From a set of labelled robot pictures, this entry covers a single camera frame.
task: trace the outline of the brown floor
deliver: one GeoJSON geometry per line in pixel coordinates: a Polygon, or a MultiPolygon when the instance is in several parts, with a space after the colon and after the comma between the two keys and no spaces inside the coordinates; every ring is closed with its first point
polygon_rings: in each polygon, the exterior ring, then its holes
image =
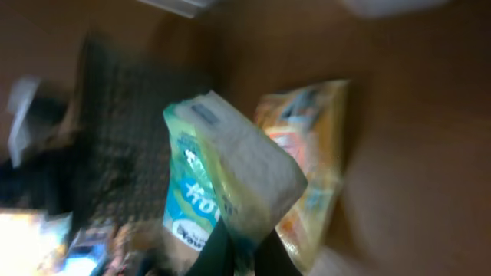
{"type": "Polygon", "coordinates": [[[318,274],[491,274],[491,4],[367,21],[335,0],[245,0],[216,14],[187,21],[134,0],[2,0],[2,108],[21,74],[73,86],[89,26],[210,70],[249,116],[262,94],[350,78],[346,186],[318,274]]]}

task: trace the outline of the wooden surface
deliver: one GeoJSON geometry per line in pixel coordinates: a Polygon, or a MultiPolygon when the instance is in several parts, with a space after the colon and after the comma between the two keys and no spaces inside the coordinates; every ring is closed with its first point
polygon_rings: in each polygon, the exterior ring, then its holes
{"type": "Polygon", "coordinates": [[[210,40],[200,21],[131,0],[2,0],[2,104],[23,73],[73,85],[92,25],[211,68],[249,116],[262,94],[352,79],[345,188],[317,274],[490,275],[490,6],[367,21],[334,0],[248,0],[216,11],[210,40]]]}

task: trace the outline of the snack bag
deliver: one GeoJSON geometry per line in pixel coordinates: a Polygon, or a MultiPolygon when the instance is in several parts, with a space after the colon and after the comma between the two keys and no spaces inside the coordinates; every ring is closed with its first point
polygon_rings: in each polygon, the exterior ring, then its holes
{"type": "Polygon", "coordinates": [[[170,185],[184,183],[179,184],[184,200],[177,204],[186,216],[180,222],[172,215],[176,204],[169,198],[179,193],[171,195],[170,188],[164,224],[170,227],[172,221],[175,235],[180,233],[176,222],[185,231],[200,226],[189,233],[193,242],[195,237],[205,241],[221,215],[240,272],[251,269],[254,251],[303,194],[307,179],[293,158],[213,92],[168,107],[164,116],[173,151],[170,185]]]}
{"type": "Polygon", "coordinates": [[[276,226],[295,266],[307,274],[341,188],[341,131],[346,80],[262,98],[257,124],[295,158],[307,176],[304,195],[276,226]]]}

